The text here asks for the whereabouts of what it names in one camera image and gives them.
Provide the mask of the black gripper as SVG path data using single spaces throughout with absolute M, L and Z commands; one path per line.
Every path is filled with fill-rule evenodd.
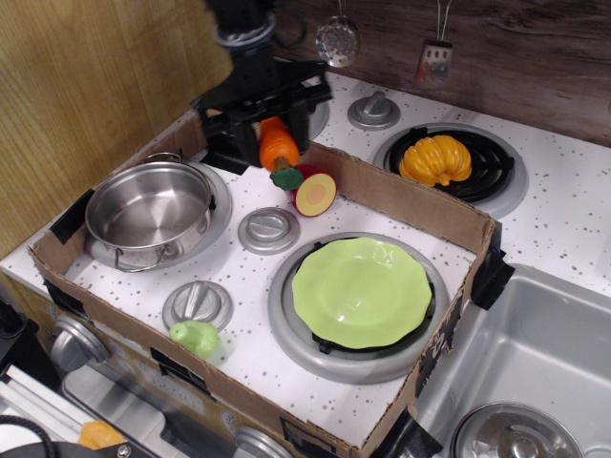
M 234 57 L 234 69 L 221 84 L 198 96 L 208 151 L 261 168 L 259 140 L 251 124 L 279 116 L 300 153 L 309 148 L 310 117 L 332 98 L 323 61 L 283 61 L 269 46 Z

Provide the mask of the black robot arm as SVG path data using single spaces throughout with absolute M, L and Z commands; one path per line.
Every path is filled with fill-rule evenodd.
M 309 147 L 309 120 L 316 107 L 332 98 L 323 61 L 285 62 L 273 45 L 284 49 L 306 37 L 303 17 L 285 1 L 208 1 L 214 13 L 213 37 L 230 53 L 233 70 L 219 85 L 197 96 L 192 108 L 199 114 L 204 135 L 233 139 L 235 154 L 260 167 L 259 140 L 253 125 L 278 116 L 296 141 L 298 153 Z M 276 36 L 275 10 L 285 10 L 301 27 L 286 44 Z

